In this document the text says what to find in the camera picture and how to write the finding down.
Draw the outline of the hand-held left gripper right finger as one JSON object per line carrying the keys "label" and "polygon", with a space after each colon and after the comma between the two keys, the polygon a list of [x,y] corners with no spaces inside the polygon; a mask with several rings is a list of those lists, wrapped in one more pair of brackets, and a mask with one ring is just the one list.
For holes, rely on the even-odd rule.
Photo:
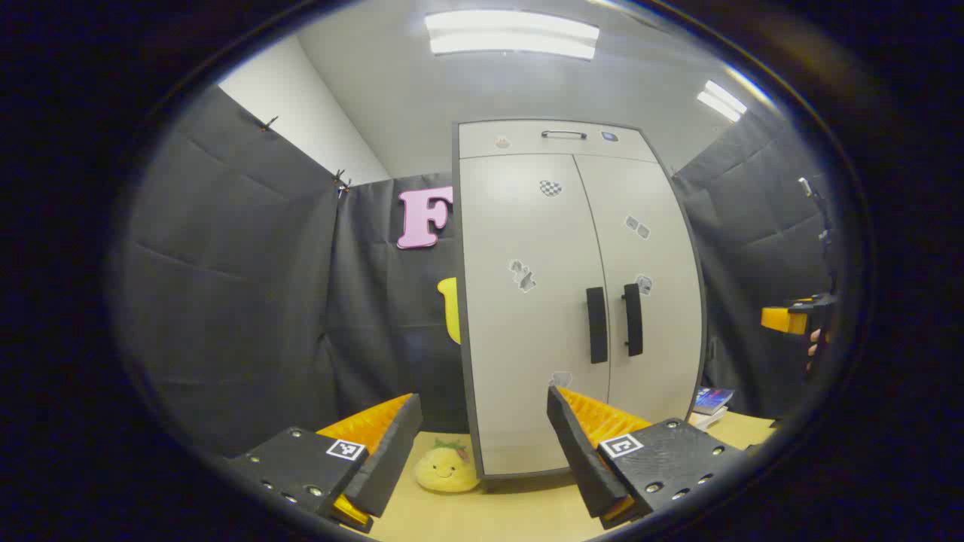
{"label": "hand-held left gripper right finger", "polygon": [[558,385],[548,387],[547,417],[583,504],[605,529],[667,515],[748,457],[682,419],[647,422]]}

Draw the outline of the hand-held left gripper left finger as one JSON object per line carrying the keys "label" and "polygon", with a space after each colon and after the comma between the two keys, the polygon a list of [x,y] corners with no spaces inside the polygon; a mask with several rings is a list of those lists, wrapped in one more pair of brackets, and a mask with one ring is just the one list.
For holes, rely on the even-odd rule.
{"label": "hand-held left gripper left finger", "polygon": [[285,428],[226,464],[252,489],[368,533],[388,507],[422,424],[420,396],[410,392],[320,430]]}

